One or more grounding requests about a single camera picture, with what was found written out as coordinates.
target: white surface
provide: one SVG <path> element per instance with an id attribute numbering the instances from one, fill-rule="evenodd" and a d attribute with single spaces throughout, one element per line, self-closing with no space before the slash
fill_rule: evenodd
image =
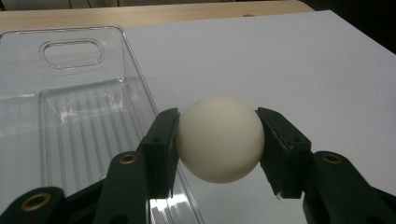
<path id="1" fill-rule="evenodd" d="M 225 184 L 241 179 L 256 167 L 263 149 L 262 121 L 236 97 L 207 96 L 180 116 L 178 156 L 205 181 Z"/>
<path id="2" fill-rule="evenodd" d="M 274 109 L 396 194 L 396 56 L 330 11 L 125 29 L 159 110 L 209 94 Z M 259 166 L 231 184 L 186 171 L 206 223 L 305 223 Z"/>

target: clear plastic container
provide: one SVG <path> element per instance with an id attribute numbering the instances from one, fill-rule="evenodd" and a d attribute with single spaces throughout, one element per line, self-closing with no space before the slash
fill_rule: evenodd
<path id="1" fill-rule="evenodd" d="M 0 213 L 31 189 L 67 196 L 103 179 L 156 114 L 120 27 L 3 33 Z M 203 223 L 180 167 L 173 198 L 151 201 L 151 222 Z"/>

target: wooden surface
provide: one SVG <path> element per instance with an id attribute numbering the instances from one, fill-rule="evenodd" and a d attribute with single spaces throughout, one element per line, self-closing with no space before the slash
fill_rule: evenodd
<path id="1" fill-rule="evenodd" d="M 313 11 L 299 1 L 229 2 L 0 12 L 0 30 L 99 24 L 120 26 Z"/>

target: ping pong ball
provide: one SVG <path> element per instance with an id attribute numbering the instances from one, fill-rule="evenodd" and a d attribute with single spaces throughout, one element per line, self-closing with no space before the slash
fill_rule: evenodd
<path id="1" fill-rule="evenodd" d="M 180 116 L 176 144 L 180 159 L 194 175 L 229 183 L 259 162 L 264 129 L 247 103 L 231 96 L 208 96 Z"/>

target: screw hole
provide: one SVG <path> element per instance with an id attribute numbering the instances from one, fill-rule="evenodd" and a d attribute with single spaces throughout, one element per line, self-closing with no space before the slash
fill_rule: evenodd
<path id="1" fill-rule="evenodd" d="M 335 155 L 335 154 L 330 154 L 330 153 L 324 154 L 324 155 L 322 156 L 322 159 L 323 159 L 324 161 L 329 162 L 329 163 L 332 163 L 332 164 L 339 164 L 339 163 L 342 162 L 341 157 L 339 157 L 339 156 L 337 156 L 337 155 Z"/>
<path id="2" fill-rule="evenodd" d="M 44 206 L 49 201 L 50 194 L 38 193 L 26 199 L 21 205 L 21 210 L 24 212 L 35 211 L 36 209 Z"/>
<path id="3" fill-rule="evenodd" d="M 128 154 L 128 155 L 125 155 L 125 156 L 120 158 L 120 163 L 121 164 L 130 164 L 130 163 L 135 162 L 136 160 L 137 160 L 137 156 L 136 155 Z"/>
<path id="4" fill-rule="evenodd" d="M 126 224 L 128 223 L 128 217 L 125 215 L 117 215 L 110 219 L 110 224 Z"/>

